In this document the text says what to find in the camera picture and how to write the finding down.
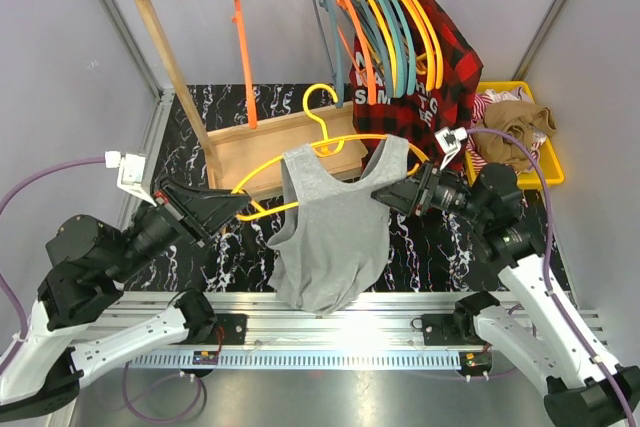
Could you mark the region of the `tan tank top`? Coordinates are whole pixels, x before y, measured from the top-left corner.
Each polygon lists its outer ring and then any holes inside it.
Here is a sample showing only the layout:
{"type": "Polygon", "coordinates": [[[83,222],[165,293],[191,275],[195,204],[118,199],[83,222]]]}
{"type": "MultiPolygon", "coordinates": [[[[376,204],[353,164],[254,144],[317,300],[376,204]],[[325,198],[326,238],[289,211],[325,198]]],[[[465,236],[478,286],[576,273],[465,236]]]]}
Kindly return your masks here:
{"type": "MultiPolygon", "coordinates": [[[[486,107],[478,128],[497,130],[520,142],[531,154],[538,148],[538,134],[547,138],[554,136],[557,125],[547,107],[521,100],[506,100],[491,103],[486,107]]],[[[487,162],[511,165],[517,172],[532,168],[531,161],[511,141],[493,133],[474,133],[472,139],[479,155],[487,162]]]]}

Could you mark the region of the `orange hanger with pink top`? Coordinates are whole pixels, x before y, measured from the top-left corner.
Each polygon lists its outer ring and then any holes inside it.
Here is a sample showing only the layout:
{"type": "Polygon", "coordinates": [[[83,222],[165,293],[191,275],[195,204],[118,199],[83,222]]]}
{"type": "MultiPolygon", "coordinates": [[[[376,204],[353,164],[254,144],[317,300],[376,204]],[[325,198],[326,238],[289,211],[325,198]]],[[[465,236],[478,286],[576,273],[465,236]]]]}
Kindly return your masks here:
{"type": "Polygon", "coordinates": [[[363,62],[359,64],[357,59],[353,60],[353,65],[356,68],[360,78],[366,84],[367,88],[367,103],[372,104],[376,98],[377,88],[375,83],[375,71],[369,51],[367,50],[367,37],[362,28],[361,17],[356,10],[357,3],[354,0],[340,0],[341,6],[348,12],[348,16],[355,28],[356,37],[359,40],[361,52],[363,55],[363,62]]]}

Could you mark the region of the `yellow hanger with grey top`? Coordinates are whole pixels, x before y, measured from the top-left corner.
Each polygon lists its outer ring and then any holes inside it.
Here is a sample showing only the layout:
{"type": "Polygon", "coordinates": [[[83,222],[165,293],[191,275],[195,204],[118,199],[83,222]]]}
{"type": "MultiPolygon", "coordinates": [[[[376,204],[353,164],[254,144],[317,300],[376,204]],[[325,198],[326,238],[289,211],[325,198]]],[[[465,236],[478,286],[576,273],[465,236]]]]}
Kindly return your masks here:
{"type": "MultiPolygon", "coordinates": [[[[329,129],[328,129],[328,125],[326,123],[326,121],[320,117],[317,114],[314,114],[311,109],[309,108],[309,98],[311,97],[311,94],[317,90],[323,90],[323,91],[327,91],[330,95],[331,98],[334,101],[338,100],[338,95],[335,92],[334,88],[331,87],[328,84],[325,83],[316,83],[311,85],[304,93],[303,95],[303,99],[302,99],[302,107],[303,107],[303,111],[305,113],[305,115],[310,118],[311,120],[315,121],[316,123],[319,124],[320,128],[321,128],[321,133],[322,133],[322,139],[316,142],[313,142],[310,144],[313,153],[316,157],[320,157],[320,158],[325,158],[325,157],[330,157],[332,155],[336,155],[339,154],[343,148],[344,145],[347,142],[352,142],[352,141],[356,141],[356,140],[386,140],[389,135],[388,134],[349,134],[349,135],[342,135],[342,136],[337,136],[337,137],[330,137],[329,136],[329,129]]],[[[255,168],[253,171],[251,171],[249,174],[247,174],[231,191],[232,194],[247,194],[246,190],[244,189],[244,186],[252,179],[254,178],[256,175],[258,175],[259,173],[261,173],[262,171],[266,170],[267,168],[271,167],[272,165],[280,162],[283,159],[283,156],[277,156],[274,157],[268,161],[266,161],[265,163],[263,163],[262,165],[260,165],[259,167],[255,168]]],[[[299,206],[299,203],[297,201],[295,202],[291,202],[291,203],[287,203],[287,204],[283,204],[281,206],[278,207],[274,207],[272,209],[265,209],[264,207],[262,207],[258,201],[254,200],[252,197],[249,197],[249,204],[253,206],[255,212],[251,213],[251,214],[237,214],[236,215],[236,219],[242,222],[250,222],[253,220],[258,220],[260,218],[263,217],[267,217],[270,215],[274,215],[276,213],[281,213],[293,208],[297,208],[299,206]]]]}

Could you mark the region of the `red white striped tank top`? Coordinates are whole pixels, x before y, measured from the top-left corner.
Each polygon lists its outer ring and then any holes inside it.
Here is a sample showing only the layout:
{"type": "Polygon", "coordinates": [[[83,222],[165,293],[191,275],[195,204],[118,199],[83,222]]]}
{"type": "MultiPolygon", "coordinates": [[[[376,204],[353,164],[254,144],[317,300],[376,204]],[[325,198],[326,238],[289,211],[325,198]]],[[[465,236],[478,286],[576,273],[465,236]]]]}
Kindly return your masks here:
{"type": "Polygon", "coordinates": [[[490,105],[502,101],[516,100],[528,103],[534,102],[533,97],[527,94],[521,86],[506,91],[487,89],[482,93],[476,94],[473,101],[471,126],[474,127],[483,122],[485,112],[490,105]]]}

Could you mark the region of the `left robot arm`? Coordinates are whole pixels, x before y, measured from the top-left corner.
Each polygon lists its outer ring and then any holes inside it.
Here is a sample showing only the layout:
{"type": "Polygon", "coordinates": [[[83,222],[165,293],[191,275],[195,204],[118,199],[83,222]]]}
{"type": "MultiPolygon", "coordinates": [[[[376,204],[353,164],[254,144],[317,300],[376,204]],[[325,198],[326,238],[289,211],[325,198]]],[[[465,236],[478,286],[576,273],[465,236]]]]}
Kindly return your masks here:
{"type": "Polygon", "coordinates": [[[152,198],[124,230],[76,215],[47,243],[52,268],[38,287],[25,331],[1,360],[2,421],[53,413],[141,354],[213,337],[217,317],[210,302],[188,289],[133,327],[100,340],[77,340],[122,298],[122,284],[179,241],[209,244],[250,202],[244,193],[190,188],[171,180],[158,182],[152,198]]]}

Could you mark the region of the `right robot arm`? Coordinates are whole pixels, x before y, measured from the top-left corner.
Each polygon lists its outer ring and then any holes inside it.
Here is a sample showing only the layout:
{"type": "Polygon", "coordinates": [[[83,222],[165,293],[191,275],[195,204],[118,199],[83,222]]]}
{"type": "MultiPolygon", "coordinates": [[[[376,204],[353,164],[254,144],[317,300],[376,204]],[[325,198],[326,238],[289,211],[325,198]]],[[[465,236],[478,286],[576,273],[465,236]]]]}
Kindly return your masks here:
{"type": "Polygon", "coordinates": [[[404,215],[437,209],[470,224],[476,257],[508,288],[532,327],[521,326],[482,291],[456,302],[454,335],[502,352],[541,394],[554,425],[635,423],[639,369],[620,364],[553,277],[548,253],[522,217],[523,193],[511,167],[487,164],[466,186],[453,172],[425,163],[371,196],[404,215]]]}

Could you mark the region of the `grey tank top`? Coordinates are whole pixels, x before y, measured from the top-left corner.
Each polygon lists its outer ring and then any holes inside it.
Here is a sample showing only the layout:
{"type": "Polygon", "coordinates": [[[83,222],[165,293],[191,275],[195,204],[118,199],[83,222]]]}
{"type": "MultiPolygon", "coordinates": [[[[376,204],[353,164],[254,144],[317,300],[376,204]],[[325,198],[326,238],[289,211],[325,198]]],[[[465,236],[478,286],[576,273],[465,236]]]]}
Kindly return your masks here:
{"type": "Polygon", "coordinates": [[[389,258],[390,209],[372,194],[406,177],[408,153],[406,139],[388,136],[352,183],[332,176],[308,144],[284,153],[284,200],[298,205],[267,242],[276,254],[268,284],[279,300],[328,315],[379,279],[389,258]]]}

